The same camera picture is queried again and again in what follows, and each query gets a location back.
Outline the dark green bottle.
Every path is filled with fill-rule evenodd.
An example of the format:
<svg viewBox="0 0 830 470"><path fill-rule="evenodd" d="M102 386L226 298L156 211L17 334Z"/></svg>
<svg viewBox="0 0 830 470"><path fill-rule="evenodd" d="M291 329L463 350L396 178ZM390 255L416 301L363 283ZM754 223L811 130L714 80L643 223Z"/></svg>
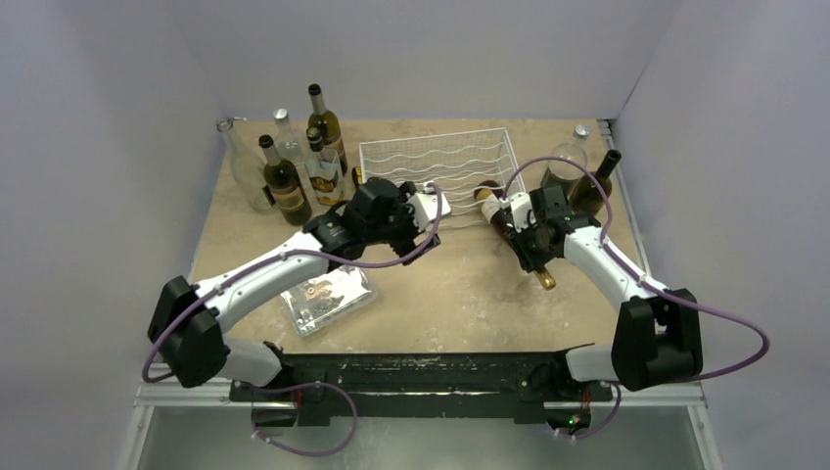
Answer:
<svg viewBox="0 0 830 470"><path fill-rule="evenodd" d="M588 176L581 177L573 186L569 202L574 212L587 212L596 215L605 205L599 188L607 196L613 192L612 173L622 159L622 153L618 150L609 150L601 164L595 171L592 171L594 183Z"/></svg>

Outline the red bottle gold foil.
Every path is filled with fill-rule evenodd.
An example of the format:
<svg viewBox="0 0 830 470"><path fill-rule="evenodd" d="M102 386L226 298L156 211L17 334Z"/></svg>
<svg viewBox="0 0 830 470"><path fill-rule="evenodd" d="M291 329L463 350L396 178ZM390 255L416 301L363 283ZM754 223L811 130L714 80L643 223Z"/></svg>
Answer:
<svg viewBox="0 0 830 470"><path fill-rule="evenodd" d="M531 267L530 258L520 249L518 231L509 220L507 211L501 207L500 198L504 196L504 190L498 183L494 180L482 181L473 196L484 219L513 252L520 268L532 273L543 289L554 289L557 283L553 275L545 267Z"/></svg>

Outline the white wire wine rack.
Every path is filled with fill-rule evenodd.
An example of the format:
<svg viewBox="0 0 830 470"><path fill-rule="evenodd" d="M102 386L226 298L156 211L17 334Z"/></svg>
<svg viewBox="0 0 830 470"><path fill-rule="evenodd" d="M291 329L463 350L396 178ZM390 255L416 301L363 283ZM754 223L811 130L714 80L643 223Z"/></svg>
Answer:
<svg viewBox="0 0 830 470"><path fill-rule="evenodd" d="M359 158L365 178L437 183L451 209L443 230L483 225L474 191L486 180L504 185L518 167L504 127L362 142Z"/></svg>

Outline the small dark bottle gold cap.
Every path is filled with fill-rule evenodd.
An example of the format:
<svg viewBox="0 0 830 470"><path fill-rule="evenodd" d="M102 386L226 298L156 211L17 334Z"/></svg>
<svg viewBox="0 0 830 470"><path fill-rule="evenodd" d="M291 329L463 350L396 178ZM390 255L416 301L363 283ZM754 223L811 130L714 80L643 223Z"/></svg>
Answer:
<svg viewBox="0 0 830 470"><path fill-rule="evenodd" d="M315 197L323 206L334 206L345 198L340 158L334 149L324 145L317 127L310 126L305 135L311 152L308 171Z"/></svg>

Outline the dark bottle silver collar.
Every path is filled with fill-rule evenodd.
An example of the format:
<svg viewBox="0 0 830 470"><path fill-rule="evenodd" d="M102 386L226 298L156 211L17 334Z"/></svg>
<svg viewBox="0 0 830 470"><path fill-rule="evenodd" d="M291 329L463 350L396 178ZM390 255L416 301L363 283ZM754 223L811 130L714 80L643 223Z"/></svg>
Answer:
<svg viewBox="0 0 830 470"><path fill-rule="evenodd" d="M312 208L296 167L279 155L270 135L260 135L258 145L266 159L263 177L268 200L279 209L289 224L305 225L311 219Z"/></svg>

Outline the dark labelled wine bottle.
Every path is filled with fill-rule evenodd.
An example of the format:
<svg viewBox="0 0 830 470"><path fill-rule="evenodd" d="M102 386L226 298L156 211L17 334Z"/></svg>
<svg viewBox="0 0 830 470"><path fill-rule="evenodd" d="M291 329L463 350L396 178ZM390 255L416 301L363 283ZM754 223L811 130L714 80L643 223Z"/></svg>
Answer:
<svg viewBox="0 0 830 470"><path fill-rule="evenodd" d="M335 113L325 105L322 89L318 83L309 84L307 92L312 107L312 113L308 118L308 125L317 127L320 130L324 146L336 151L342 173L347 175L346 151L340 121Z"/></svg>

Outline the clear bottle silver cap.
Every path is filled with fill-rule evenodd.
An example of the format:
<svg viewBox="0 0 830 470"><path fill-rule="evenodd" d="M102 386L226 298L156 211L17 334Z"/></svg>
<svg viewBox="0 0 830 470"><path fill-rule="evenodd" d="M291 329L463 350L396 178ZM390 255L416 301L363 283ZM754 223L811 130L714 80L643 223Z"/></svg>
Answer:
<svg viewBox="0 0 830 470"><path fill-rule="evenodd" d="M311 197L313 195L313 188L306 167L305 147L292 128L289 113L286 109L277 109L273 113L273 118L277 126L275 142L279 155L295 166L303 190L308 197Z"/></svg>

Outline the tall clear bottle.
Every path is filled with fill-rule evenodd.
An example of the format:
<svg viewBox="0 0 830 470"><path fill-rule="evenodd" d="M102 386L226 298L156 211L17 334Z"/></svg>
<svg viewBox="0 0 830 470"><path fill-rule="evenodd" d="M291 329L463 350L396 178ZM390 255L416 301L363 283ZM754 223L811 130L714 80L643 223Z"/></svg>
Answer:
<svg viewBox="0 0 830 470"><path fill-rule="evenodd" d="M215 127L224 140L234 181L249 206L256 213L274 213L275 203L263 177L264 160L244 142L236 126L245 120L244 117L222 117Z"/></svg>

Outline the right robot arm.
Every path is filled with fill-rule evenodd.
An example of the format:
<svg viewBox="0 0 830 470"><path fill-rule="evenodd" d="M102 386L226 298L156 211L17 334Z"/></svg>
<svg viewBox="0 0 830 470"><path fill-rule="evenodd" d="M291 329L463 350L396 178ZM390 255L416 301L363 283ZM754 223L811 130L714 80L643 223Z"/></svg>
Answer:
<svg viewBox="0 0 830 470"><path fill-rule="evenodd" d="M500 201L507 240L526 272L565 259L618 312L609 345L572 348L552 368L549 384L571 399L588 382L616 382L639 391L691 379L703 369L699 313L686 289L654 281L610 240L589 212L576 212L559 186L517 192Z"/></svg>

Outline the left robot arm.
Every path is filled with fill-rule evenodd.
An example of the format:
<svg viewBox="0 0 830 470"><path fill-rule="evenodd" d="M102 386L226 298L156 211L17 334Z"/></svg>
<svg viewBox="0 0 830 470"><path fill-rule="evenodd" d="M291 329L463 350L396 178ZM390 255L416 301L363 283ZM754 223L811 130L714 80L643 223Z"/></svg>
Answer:
<svg viewBox="0 0 830 470"><path fill-rule="evenodd" d="M438 228L450 212L435 182L418 188L372 177L271 251L195 283L182 276L167 281L148 327L143 381L162 381L150 372L159 358L169 369L164 377L184 388L219 377L251 384L267 400L282 399L292 387L282 352L228 332L260 306L341 266L410 264L439 245Z"/></svg>

